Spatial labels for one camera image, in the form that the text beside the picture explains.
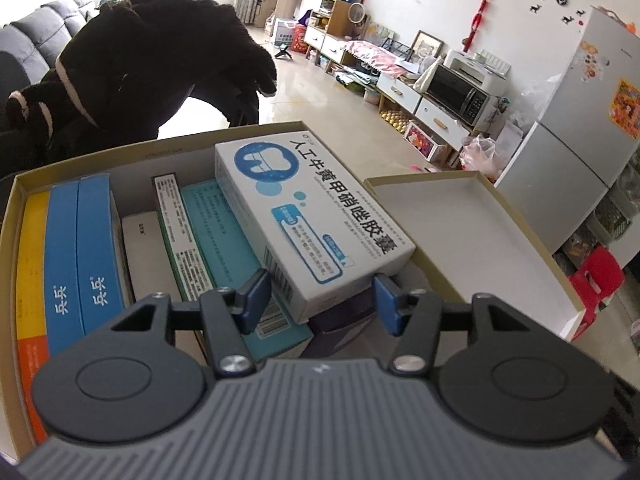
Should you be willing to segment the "light blue medicine box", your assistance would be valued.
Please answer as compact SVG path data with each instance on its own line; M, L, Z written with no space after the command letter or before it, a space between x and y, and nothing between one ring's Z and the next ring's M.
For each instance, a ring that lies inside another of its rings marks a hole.
M214 180L185 186L181 196L198 248L217 286L235 288L260 269L250 243L224 193ZM273 297L256 330L243 337L257 362L268 358L297 358L311 341L307 325L292 321L288 310Z

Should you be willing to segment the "green orange medicine box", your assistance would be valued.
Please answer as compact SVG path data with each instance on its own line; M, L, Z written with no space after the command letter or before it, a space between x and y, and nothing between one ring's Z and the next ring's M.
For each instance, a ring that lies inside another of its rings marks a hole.
M175 174L152 177L160 228L182 298L198 300L214 288L190 226Z

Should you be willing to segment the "white blue rabbit medicine box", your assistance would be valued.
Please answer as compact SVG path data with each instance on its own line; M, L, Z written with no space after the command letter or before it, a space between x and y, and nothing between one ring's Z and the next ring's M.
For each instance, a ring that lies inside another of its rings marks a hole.
M309 131L216 144L215 179L298 324L368 289L374 274L397 274L416 250Z

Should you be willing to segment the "large blue medicine box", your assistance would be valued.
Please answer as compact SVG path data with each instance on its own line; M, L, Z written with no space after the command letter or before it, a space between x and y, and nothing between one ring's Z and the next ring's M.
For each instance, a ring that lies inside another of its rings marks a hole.
M44 314L50 356L85 336L77 271L78 181L51 188L44 234Z
M79 180L76 240L80 312L88 334L126 307L118 273L108 174Z

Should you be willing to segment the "yellow orange medicine box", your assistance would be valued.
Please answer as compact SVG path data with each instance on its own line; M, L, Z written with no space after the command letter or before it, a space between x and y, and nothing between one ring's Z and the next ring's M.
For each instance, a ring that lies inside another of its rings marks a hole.
M26 410L37 443L47 439L46 430L32 400L32 383L41 365L49 359L44 313L44 236L50 192L27 197L18 244L15 279L15 315L18 365Z

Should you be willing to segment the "purple medicine box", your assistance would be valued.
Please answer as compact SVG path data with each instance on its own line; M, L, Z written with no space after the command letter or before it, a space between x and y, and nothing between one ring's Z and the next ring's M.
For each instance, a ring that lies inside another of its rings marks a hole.
M341 304L308 320L312 337L300 355L303 359L327 359L351 344L375 316L372 289L360 292Z

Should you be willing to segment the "white green medicine box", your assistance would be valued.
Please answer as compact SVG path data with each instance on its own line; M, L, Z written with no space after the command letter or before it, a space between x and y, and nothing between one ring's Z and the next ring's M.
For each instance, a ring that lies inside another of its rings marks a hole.
M166 292L172 300L181 295L155 211L122 218L122 237L134 299Z

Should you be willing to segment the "large tan cardboard box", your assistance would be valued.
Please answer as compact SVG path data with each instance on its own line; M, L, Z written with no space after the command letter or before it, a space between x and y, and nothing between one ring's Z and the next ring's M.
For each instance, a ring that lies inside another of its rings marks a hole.
M23 212L27 197L51 186L93 174L108 174L113 209L116 266L122 296L134 302L160 286L176 292L163 240L152 180L175 174L179 184L208 181L214 176L214 145L266 134L303 131L302 122L229 128L166 140L122 146L24 171L12 178L2 196L6 207L1 225L1 451L20 460L37 445L20 376L15 314L15 273Z

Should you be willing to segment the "tan cardboard box lid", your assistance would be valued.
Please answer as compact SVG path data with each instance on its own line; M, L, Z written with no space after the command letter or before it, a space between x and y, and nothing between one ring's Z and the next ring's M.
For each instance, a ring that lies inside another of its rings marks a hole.
M488 292L571 340L585 308L544 244L479 172L398 174L364 185L416 244L412 262L434 292Z

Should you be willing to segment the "white tv cabinet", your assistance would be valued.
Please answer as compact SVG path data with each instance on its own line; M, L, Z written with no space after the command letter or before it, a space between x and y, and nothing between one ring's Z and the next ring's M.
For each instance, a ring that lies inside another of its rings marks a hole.
M348 70L354 68L356 62L361 62L376 70L378 81L373 87L381 93L381 106L395 104L453 151L461 150L462 140L471 131L426 93L413 88L408 79L409 73L396 64L395 55L370 42L347 40L312 26L307 28L304 41L327 58L329 65Z

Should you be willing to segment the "black microwave oven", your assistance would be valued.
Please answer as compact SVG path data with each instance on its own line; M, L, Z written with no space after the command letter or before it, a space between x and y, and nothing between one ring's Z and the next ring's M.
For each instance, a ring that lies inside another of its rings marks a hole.
M442 64L435 67L426 94L471 128L477 125L490 99L484 90Z

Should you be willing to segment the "white printer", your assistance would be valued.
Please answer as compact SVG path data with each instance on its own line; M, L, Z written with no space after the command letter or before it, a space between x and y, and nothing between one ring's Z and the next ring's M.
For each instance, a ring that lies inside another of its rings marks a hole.
M460 75L491 96L506 94L506 78L497 74L485 64L474 60L462 52L450 50L444 58L444 66Z

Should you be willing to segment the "white refrigerator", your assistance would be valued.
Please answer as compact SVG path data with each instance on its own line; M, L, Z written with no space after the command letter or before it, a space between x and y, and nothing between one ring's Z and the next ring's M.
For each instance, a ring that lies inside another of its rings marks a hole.
M639 146L639 38L590 11L550 99L496 183L549 252L605 198Z

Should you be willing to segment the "black fluffy coat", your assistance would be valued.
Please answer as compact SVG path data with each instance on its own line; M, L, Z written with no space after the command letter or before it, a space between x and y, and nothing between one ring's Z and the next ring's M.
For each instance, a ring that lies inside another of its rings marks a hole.
M6 117L38 155L74 157L156 139L189 98L232 127L255 125L277 79L230 4L122 0L102 6L39 82L8 96Z

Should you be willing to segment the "grey sofa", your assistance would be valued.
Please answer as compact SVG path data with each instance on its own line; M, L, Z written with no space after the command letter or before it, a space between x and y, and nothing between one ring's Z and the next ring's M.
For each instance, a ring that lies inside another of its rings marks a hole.
M1 29L1 89L10 93L40 81L90 18L93 4L53 0Z

